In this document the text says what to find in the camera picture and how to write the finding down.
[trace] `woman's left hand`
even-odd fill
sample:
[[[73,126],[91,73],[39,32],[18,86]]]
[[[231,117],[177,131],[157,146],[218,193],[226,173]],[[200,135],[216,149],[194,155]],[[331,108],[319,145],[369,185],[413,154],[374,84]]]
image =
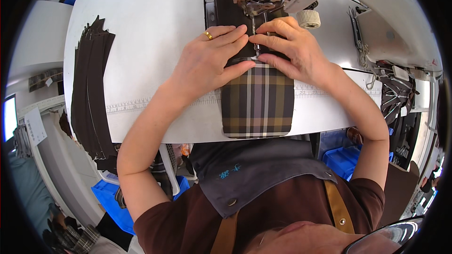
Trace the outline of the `woman's left hand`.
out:
[[[237,28],[214,26],[208,28],[207,32],[211,34],[212,40],[201,34],[189,42],[184,47],[173,74],[165,82],[169,87],[178,88],[184,105],[222,87],[256,65],[253,61],[243,61],[224,68],[228,59],[248,42],[246,25]]]

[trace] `white knob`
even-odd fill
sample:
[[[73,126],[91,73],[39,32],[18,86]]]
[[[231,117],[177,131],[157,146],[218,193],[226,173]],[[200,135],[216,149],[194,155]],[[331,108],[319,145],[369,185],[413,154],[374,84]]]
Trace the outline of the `white knob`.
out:
[[[298,25],[307,30],[317,29],[320,27],[319,12],[315,10],[301,10],[297,12]]]

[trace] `brown shirt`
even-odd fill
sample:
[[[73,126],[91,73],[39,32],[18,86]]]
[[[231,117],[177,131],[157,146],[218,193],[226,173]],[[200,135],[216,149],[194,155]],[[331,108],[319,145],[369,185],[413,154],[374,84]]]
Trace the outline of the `brown shirt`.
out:
[[[370,179],[336,178],[355,233],[376,229],[385,201],[381,187]],[[176,201],[144,212],[133,229],[145,253],[210,253],[221,221],[195,184]],[[243,207],[237,218],[234,253],[241,253],[257,234],[297,221],[333,224],[324,184],[312,175],[280,183]]]

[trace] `white tabletop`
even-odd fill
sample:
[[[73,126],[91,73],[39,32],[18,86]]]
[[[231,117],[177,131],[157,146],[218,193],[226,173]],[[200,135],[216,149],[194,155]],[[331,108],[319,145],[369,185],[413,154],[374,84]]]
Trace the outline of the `white tabletop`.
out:
[[[322,13],[326,12],[322,11],[324,9],[319,9],[321,18]],[[75,48],[84,26],[91,24],[97,15],[105,18],[104,29],[116,34],[104,74],[104,91],[110,135],[114,143],[120,143],[158,86],[172,73],[184,45],[204,31],[203,0],[76,0],[64,53],[64,90],[70,123]],[[337,25],[340,21],[342,25],[332,29],[328,24],[331,20],[327,17],[320,29],[313,31],[325,55],[331,61],[342,64],[342,67],[358,68],[351,23],[342,16],[334,22]],[[367,73],[349,71],[347,74],[361,87],[371,80],[371,75]],[[353,125],[331,97],[319,95],[305,98],[302,90],[312,92],[315,88],[311,89],[298,81],[295,88],[298,91],[289,135]],[[376,104],[381,103],[381,83],[377,82],[374,90],[368,93]],[[203,97],[203,102],[189,106],[170,126],[163,143],[231,140],[222,133],[218,99],[219,94],[211,93]],[[135,109],[115,112],[117,108],[126,107]]]

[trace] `hand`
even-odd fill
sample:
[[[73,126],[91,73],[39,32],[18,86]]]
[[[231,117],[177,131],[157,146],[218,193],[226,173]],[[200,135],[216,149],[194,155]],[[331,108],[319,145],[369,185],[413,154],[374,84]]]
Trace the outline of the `hand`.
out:
[[[268,36],[267,32],[276,32],[287,39]],[[279,51],[291,61],[269,53],[260,55],[258,59],[274,66],[291,79],[323,88],[327,84],[325,74],[331,68],[337,67],[326,59],[314,36],[300,28],[293,17],[276,18],[266,22],[256,30],[256,33],[257,35],[250,36],[250,42]]]
[[[213,37],[201,34],[189,42],[182,51],[173,74],[166,83],[177,85],[183,93],[185,105],[202,95],[222,87],[256,65],[243,61],[224,68],[228,59],[237,54],[248,42],[246,25],[214,26],[207,29]]]

